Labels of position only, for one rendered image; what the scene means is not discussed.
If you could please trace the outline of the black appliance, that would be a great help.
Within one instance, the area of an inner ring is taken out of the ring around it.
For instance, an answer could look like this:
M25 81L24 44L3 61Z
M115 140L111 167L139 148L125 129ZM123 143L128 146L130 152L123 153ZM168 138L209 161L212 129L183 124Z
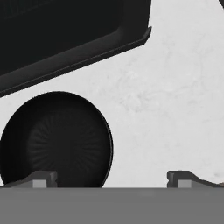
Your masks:
M0 0L0 98L139 47L151 0Z

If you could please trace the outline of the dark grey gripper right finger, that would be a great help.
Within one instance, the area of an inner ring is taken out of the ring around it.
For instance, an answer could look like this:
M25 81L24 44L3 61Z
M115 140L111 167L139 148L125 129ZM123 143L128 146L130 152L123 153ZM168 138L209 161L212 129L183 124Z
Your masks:
M168 171L168 188L199 188L199 187L220 187L224 188L224 183L215 184L198 178L190 171Z

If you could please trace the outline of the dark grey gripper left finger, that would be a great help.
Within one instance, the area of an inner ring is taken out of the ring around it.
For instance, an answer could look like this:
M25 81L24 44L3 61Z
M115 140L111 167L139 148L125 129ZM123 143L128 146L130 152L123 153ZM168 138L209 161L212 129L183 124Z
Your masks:
M3 185L3 188L55 188L57 178L56 171L34 171L24 179Z

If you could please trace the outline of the black bowl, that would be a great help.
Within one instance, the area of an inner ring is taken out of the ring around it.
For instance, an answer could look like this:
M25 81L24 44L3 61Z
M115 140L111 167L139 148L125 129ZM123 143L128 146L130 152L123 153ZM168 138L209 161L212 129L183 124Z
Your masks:
M106 119L90 101L68 92L40 94L24 103L0 138L5 184L50 171L57 173L59 187L101 187L112 160Z

